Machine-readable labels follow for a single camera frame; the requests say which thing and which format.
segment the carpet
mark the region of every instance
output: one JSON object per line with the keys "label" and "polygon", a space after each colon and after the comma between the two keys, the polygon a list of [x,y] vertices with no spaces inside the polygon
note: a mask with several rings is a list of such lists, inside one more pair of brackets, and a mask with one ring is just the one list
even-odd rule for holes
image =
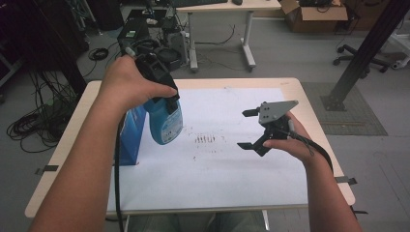
{"label": "carpet", "polygon": [[346,111],[326,111],[320,96],[328,96],[335,83],[303,82],[307,98],[325,134],[387,135],[359,89],[353,87],[343,102]]}

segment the black pole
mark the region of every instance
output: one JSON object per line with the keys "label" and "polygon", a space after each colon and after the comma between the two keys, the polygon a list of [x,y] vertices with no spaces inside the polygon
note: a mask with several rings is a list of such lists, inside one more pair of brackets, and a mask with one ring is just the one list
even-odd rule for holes
{"label": "black pole", "polygon": [[358,52],[354,55],[331,94],[321,97],[326,110],[345,110],[343,101],[346,99],[347,94],[362,76],[371,59],[377,54],[390,35],[392,35],[409,9],[409,0],[390,0],[384,12],[368,32]]}

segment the pants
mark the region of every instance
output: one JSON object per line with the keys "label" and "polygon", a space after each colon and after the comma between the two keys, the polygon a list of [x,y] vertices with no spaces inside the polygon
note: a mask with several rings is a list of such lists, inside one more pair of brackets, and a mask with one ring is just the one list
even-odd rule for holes
{"label": "pants", "polygon": [[[129,232],[179,232],[177,215],[132,216]],[[216,213],[207,228],[201,232],[259,232],[267,231],[261,211]]]}

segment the cardboard box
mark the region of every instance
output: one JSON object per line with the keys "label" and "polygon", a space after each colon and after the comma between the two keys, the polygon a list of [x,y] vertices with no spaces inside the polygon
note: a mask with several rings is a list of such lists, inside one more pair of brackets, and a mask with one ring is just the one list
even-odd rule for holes
{"label": "cardboard box", "polygon": [[282,0],[280,4],[293,32],[334,32],[339,21],[347,20],[346,9],[338,0],[325,8],[301,7],[296,0]]}
{"label": "cardboard box", "polygon": [[136,165],[146,111],[141,105],[130,109],[120,133],[120,165]]}

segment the hand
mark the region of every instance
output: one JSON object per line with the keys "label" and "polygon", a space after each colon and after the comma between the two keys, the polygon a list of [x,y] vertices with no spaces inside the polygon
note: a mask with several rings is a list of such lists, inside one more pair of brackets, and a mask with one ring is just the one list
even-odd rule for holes
{"label": "hand", "polygon": [[106,70],[98,100],[125,113],[151,98],[175,96],[177,91],[169,86],[145,79],[131,56],[123,56]]}
{"label": "hand", "polygon": [[[299,120],[291,113],[287,112],[286,116],[289,117],[293,125],[295,126],[295,132],[305,138],[310,139],[310,136],[308,135],[308,132],[304,128],[304,126],[299,122]],[[306,164],[310,160],[312,160],[313,156],[310,154],[310,151],[307,147],[307,145],[299,140],[296,139],[270,139],[267,140],[263,143],[264,147],[267,148],[275,148],[275,149],[281,149],[282,151],[288,152],[290,155],[293,157],[297,158],[300,160],[303,164]]]}

